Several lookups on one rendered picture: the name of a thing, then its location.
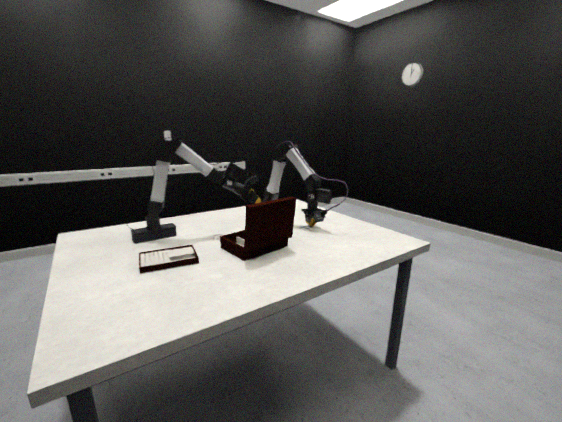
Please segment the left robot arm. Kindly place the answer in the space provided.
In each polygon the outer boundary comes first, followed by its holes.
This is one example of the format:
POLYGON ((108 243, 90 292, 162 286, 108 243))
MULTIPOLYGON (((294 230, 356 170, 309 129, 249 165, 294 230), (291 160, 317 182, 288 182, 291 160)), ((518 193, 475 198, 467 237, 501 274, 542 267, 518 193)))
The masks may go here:
MULTIPOLYGON (((298 145, 294 145, 294 147, 298 151, 299 148, 298 145)), ((305 160, 303 161, 303 159, 301 158, 302 156, 300 157, 299 155, 300 154, 299 151, 298 154, 295 148, 293 148, 292 145, 286 145, 281 148, 275 149, 272 152, 272 157, 273 157, 272 159, 274 160, 273 169, 272 169, 270 182, 267 187, 267 190, 265 190, 264 199, 262 202, 278 199, 280 193, 279 186, 280 186, 282 173, 286 165, 286 162, 288 162, 288 159, 290 159, 291 162, 299 171, 299 173, 301 174, 304 183, 307 185, 307 190, 310 190, 308 191, 307 200, 311 203, 315 203, 316 201, 318 201, 320 203, 330 204, 332 199, 331 190, 320 188, 321 185, 320 177, 315 175, 317 173, 315 173, 310 167, 308 167, 307 166, 308 164, 306 165, 306 163, 304 162, 305 160), (313 174, 309 168, 315 174, 313 174)), ((326 218, 325 216, 327 214, 326 211, 327 209, 323 211, 319 209, 311 210, 311 212, 314 214, 313 218, 316 222, 322 222, 324 218, 326 218)))

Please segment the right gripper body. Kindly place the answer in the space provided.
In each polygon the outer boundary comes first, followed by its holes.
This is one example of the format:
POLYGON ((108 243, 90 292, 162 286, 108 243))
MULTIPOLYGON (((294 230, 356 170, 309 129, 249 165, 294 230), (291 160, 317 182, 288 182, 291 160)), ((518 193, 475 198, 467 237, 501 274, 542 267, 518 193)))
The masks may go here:
POLYGON ((240 198, 245 202, 255 203, 257 201, 258 196, 254 191, 251 190, 251 187, 249 185, 246 185, 246 187, 244 187, 243 184, 239 182, 236 183, 236 187, 234 188, 234 190, 232 190, 232 192, 238 194, 240 198))

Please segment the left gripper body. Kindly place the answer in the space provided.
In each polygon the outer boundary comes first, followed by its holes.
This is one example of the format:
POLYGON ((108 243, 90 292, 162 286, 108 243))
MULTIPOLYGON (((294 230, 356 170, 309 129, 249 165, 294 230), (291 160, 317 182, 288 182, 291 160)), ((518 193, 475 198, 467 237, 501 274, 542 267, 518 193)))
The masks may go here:
POLYGON ((323 211, 322 209, 317 208, 317 207, 318 207, 317 201, 315 203, 311 203, 311 202, 307 201, 307 208, 301 209, 301 211, 305 214, 304 215, 305 221, 308 222, 309 224, 310 224, 311 219, 314 219, 313 218, 314 214, 311 212, 311 210, 318 210, 319 209, 319 210, 323 211))

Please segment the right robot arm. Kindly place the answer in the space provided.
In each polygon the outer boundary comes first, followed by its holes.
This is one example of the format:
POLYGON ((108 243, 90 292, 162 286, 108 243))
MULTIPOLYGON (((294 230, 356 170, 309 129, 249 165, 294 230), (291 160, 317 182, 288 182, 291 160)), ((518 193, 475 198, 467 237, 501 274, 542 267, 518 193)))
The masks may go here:
POLYGON ((237 166, 234 163, 229 163, 224 174, 221 175, 220 172, 212 167, 209 163, 203 160, 190 148, 181 142, 182 140, 175 140, 169 144, 159 147, 156 151, 156 171, 154 176, 153 190, 151 194, 151 199, 148 204, 148 214, 146 218, 146 227, 132 229, 131 233, 133 236, 147 234, 152 232, 164 231, 169 229, 175 229, 176 225, 174 223, 162 224, 160 225, 160 216, 164 208, 164 196, 167 183, 167 176, 169 171, 170 162, 174 153, 182 157, 193 167, 199 170, 208 180, 212 183, 222 184, 222 187, 228 190, 234 190, 236 187, 236 181, 233 179, 238 179, 243 168, 237 166), (160 159, 160 160, 159 160, 160 159), (230 177, 228 177, 230 176, 230 177), (233 179, 232 179, 233 178, 233 179))

